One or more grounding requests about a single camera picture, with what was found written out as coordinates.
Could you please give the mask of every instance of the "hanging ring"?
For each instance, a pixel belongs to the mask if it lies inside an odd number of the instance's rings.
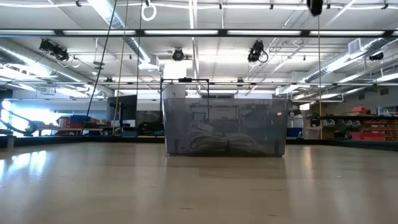
[[[152,13],[152,16],[150,16],[150,17],[146,17],[146,16],[145,16],[145,9],[147,9],[147,8],[153,8],[153,13]],[[154,6],[153,4],[149,4],[149,6],[144,6],[144,7],[142,7],[142,10],[141,10],[141,17],[142,17],[142,19],[145,20],[145,21],[151,21],[151,20],[155,19],[156,13],[157,13],[157,11],[156,11],[156,6]]]

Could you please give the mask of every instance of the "black barrier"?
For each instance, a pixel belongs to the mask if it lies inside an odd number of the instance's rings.
[[[156,143],[164,144],[163,137],[156,138],[122,138],[122,137],[91,137],[91,136],[54,136],[54,137],[26,137],[16,138],[15,147],[39,146],[48,144],[70,144],[79,142],[127,142],[127,143]],[[321,145],[353,147],[361,149],[375,149],[385,151],[397,151],[398,142],[393,141],[353,141],[353,140],[308,140],[308,139],[288,139],[286,145]],[[0,148],[7,147],[7,139],[0,138]]]

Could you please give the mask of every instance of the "ceiling light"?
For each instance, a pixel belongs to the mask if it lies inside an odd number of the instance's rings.
[[[309,104],[309,103],[306,103],[306,104],[304,104],[304,105],[300,105],[300,110],[301,110],[301,111],[310,110],[310,104]]]
[[[64,30],[65,35],[107,35],[107,30]],[[110,30],[110,35],[124,35],[124,30]],[[126,30],[126,35],[135,35],[136,31]]]
[[[217,35],[218,30],[145,30],[146,35]]]
[[[300,35],[299,30],[229,30],[228,35]]]
[[[394,74],[391,74],[391,75],[384,75],[383,77],[377,78],[373,82],[374,83],[385,82],[385,81],[393,80],[393,79],[396,79],[396,78],[398,78],[398,73],[394,73]]]
[[[54,30],[0,30],[0,35],[55,35]]]
[[[356,88],[356,89],[353,89],[353,90],[347,91],[347,92],[345,92],[344,94],[351,94],[351,93],[355,93],[356,91],[363,90],[363,89],[365,89],[365,87]]]
[[[332,97],[335,97],[335,96],[338,96],[338,95],[339,95],[339,93],[325,94],[325,95],[322,95],[322,99],[329,99],[329,98],[332,98]]]
[[[352,76],[349,76],[349,77],[346,77],[346,78],[340,80],[338,83],[349,82],[351,80],[354,80],[354,79],[358,78],[359,76],[360,75],[352,75]]]
[[[310,31],[310,35],[383,35],[385,31],[378,30],[321,30]]]

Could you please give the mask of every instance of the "wooden floor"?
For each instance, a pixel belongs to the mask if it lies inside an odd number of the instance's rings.
[[[2,224],[398,223],[398,153],[287,146],[283,158],[167,157],[163,144],[0,153]]]

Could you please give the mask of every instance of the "clear plastic bin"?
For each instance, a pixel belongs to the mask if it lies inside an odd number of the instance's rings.
[[[282,156],[287,100],[164,100],[168,154]]]

